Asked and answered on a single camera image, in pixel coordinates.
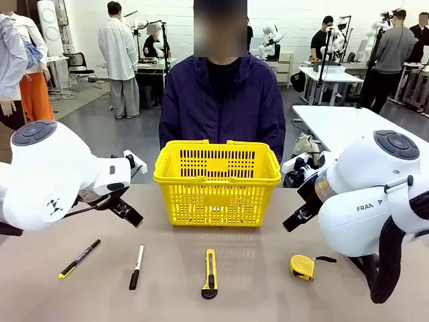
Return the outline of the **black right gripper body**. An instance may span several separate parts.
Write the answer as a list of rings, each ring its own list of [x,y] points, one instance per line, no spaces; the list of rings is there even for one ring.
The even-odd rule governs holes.
[[[299,215],[317,215],[326,200],[326,179],[323,176],[311,176],[298,189],[304,201]]]

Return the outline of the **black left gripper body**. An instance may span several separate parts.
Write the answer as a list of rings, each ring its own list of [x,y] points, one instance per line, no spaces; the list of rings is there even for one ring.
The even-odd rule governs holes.
[[[109,191],[106,195],[98,195],[89,189],[81,190],[77,196],[77,201],[87,204],[89,207],[97,211],[104,210],[120,210],[126,204],[121,198],[123,194],[129,189],[129,186]]]

